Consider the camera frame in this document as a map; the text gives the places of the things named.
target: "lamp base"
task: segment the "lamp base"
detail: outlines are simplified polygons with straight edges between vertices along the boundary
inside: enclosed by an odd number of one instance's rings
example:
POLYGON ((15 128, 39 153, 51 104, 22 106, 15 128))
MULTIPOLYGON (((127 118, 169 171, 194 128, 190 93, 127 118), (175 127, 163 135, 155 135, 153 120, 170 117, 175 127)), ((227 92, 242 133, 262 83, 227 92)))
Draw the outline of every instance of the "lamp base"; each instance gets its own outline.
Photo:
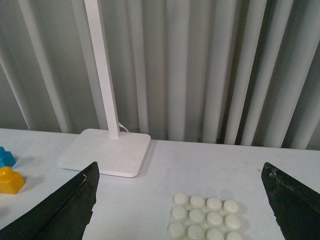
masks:
POLYGON ((140 173, 151 137, 147 134, 120 132, 110 137, 108 130, 86 129, 62 153, 60 168, 82 171, 97 162, 100 174, 133 178, 140 173))

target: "yellow toy block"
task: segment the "yellow toy block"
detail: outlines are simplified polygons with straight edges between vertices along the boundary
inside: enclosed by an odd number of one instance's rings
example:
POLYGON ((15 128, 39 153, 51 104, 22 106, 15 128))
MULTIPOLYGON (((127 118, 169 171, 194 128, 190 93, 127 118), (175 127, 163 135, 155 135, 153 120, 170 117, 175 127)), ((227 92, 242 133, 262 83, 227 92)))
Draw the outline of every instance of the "yellow toy block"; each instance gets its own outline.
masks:
POLYGON ((9 166, 0 168, 0 194, 17 194, 24 185, 20 172, 9 166))

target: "white desk lamp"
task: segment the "white desk lamp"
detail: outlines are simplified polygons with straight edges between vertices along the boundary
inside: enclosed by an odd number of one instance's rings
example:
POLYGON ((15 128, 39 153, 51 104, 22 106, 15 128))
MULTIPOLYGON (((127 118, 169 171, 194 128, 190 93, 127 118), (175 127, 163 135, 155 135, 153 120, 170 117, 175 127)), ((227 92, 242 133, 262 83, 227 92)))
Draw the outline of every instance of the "white desk lamp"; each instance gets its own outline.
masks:
POLYGON ((99 0, 84 0, 108 130, 87 129, 62 153, 60 168, 83 170, 98 162, 100 174, 133 178, 141 170, 151 137, 120 132, 99 0))

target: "white table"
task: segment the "white table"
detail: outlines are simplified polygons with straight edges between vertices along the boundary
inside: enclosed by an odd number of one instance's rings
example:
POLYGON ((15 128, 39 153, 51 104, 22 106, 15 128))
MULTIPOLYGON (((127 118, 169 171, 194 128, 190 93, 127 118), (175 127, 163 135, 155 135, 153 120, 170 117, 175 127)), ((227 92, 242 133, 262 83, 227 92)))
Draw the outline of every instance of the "white table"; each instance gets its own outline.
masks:
MULTIPOLYGON (((26 184, 0 194, 0 229, 32 209, 78 172, 57 159, 76 134, 0 129, 0 146, 26 184)), ((100 175, 84 240, 165 240, 177 192, 233 198, 245 240, 283 240, 261 181, 265 162, 320 192, 320 151, 152 140, 135 178, 100 175)))

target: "round foam piece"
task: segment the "round foam piece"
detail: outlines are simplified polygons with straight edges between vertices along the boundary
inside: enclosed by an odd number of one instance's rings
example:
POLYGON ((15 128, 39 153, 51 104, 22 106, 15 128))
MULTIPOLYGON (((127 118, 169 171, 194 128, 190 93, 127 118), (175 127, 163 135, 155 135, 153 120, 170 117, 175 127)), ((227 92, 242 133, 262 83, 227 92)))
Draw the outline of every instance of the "round foam piece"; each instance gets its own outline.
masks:
POLYGON ((189 212, 189 221, 191 224, 202 224, 205 220, 205 214, 197 209, 191 209, 191 211, 189 212))
POLYGON ((224 240, 223 233, 217 228, 211 228, 206 233, 207 240, 224 240))
POLYGON ((226 240, 244 240, 240 233, 236 231, 231 231, 226 236, 226 240))
POLYGON ((195 209, 203 209, 205 207, 205 199, 203 196, 196 194, 190 198, 190 204, 195 209))
POLYGON ((224 225, 229 230, 237 231, 241 228, 241 221, 237 215, 229 214, 225 217, 224 225))
POLYGON ((216 211, 211 211, 206 216, 206 222, 214 228, 220 228, 223 221, 222 216, 216 211))
POLYGON ((185 237, 185 227, 180 222, 172 222, 168 229, 169 236, 172 240, 182 240, 185 237))
POLYGON ((191 225, 187 232, 190 240, 202 240, 205 237, 205 232, 198 225, 191 225))
POLYGON ((206 201, 206 207, 212 211, 219 211, 221 209, 222 202, 219 198, 212 196, 206 201))
POLYGON ((185 207, 189 203, 189 198, 184 192, 178 192, 174 195, 173 201, 176 205, 185 207))
POLYGON ((223 204, 223 210, 226 214, 236 214, 239 211, 239 205, 235 200, 228 199, 223 204))
POLYGON ((172 208, 171 217, 173 221, 183 223, 187 217, 187 210, 183 206, 175 206, 172 208))

